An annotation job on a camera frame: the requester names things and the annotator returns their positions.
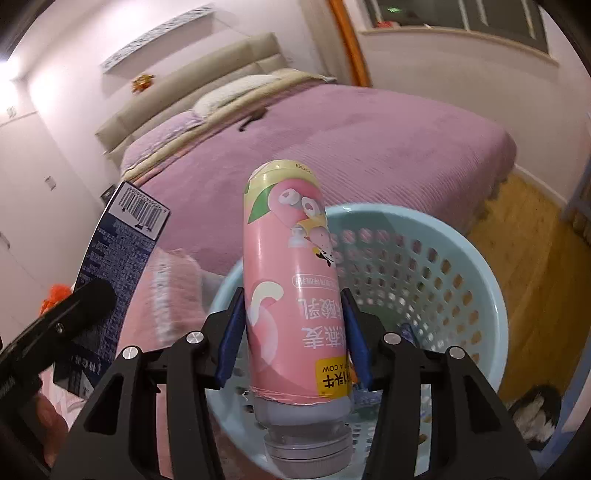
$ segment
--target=plastic basket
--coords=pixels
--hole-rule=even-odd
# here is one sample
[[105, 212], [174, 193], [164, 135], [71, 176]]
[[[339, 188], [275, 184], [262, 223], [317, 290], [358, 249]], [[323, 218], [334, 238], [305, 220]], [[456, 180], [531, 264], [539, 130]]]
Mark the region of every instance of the plastic basket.
[[[379, 316], [386, 330], [411, 324], [424, 349], [461, 346], [497, 390], [507, 358], [507, 315], [498, 283], [476, 248], [445, 223], [402, 207], [340, 205], [326, 213], [340, 286], [351, 289], [360, 308]], [[211, 312], [227, 308], [240, 286], [242, 261], [222, 284]], [[265, 457], [264, 427], [249, 402], [247, 351], [244, 338], [232, 378], [224, 389], [207, 391], [208, 403], [235, 445], [281, 477]], [[328, 478], [361, 478], [375, 431], [375, 419], [362, 418], [353, 413], [348, 420], [355, 448], [351, 464]], [[424, 385], [417, 475], [428, 468], [430, 420], [430, 387]]]

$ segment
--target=wall decoration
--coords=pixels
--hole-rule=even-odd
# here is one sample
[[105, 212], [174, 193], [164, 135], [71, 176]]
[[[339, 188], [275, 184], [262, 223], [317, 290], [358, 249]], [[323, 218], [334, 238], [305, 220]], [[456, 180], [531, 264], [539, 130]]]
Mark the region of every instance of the wall decoration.
[[167, 22], [164, 22], [163, 24], [146, 32], [142, 36], [136, 38], [134, 41], [128, 43], [122, 49], [113, 53], [113, 55], [100, 64], [100, 68], [103, 70], [103, 73], [106, 73], [115, 65], [122, 62], [125, 58], [129, 57], [133, 52], [138, 51], [140, 48], [146, 46], [151, 41], [156, 40], [156, 38], [160, 38], [162, 35], [174, 30], [175, 28], [181, 27], [182, 25], [192, 22], [198, 18], [205, 17], [211, 13], [213, 13], [213, 4], [207, 4], [202, 5], [201, 7], [193, 8], [188, 12], [171, 18]]
[[154, 79], [154, 75], [148, 75], [147, 73], [143, 73], [135, 80], [131, 82], [131, 93], [141, 93], [146, 88], [152, 86]]

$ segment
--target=baseboard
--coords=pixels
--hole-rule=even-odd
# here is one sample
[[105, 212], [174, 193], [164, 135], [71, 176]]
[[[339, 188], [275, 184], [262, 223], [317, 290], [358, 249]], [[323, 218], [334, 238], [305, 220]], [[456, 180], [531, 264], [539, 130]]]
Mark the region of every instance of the baseboard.
[[550, 185], [540, 180], [525, 168], [516, 165], [514, 171], [527, 183], [536, 187], [548, 200], [554, 202], [558, 207], [562, 208], [568, 203], [568, 201], [560, 193], [558, 193]]

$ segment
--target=human hand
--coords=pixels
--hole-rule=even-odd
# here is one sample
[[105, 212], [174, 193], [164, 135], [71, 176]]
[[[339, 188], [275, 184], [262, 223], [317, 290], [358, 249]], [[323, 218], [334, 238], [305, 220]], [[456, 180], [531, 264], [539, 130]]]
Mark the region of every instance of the human hand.
[[56, 409], [44, 395], [37, 394], [35, 409], [39, 422], [47, 429], [47, 435], [43, 442], [43, 456], [49, 467], [53, 467], [57, 454], [68, 435], [68, 425], [65, 419], [56, 412]]

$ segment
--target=metal screw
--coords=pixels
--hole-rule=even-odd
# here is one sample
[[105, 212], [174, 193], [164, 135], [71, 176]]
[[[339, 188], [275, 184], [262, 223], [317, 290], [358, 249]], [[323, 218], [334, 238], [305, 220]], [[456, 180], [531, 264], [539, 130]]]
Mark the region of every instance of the metal screw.
[[187, 341], [189, 343], [201, 343], [205, 336], [201, 332], [191, 332], [187, 335]]
[[398, 345], [400, 342], [402, 342], [402, 338], [399, 334], [390, 332], [384, 335], [384, 342], [389, 345]]
[[132, 358], [135, 358], [138, 355], [138, 353], [139, 351], [137, 347], [129, 346], [125, 350], [123, 350], [123, 358], [125, 358], [126, 360], [131, 360]]
[[456, 360], [461, 360], [466, 356], [466, 352], [458, 346], [453, 346], [449, 349], [449, 356]]

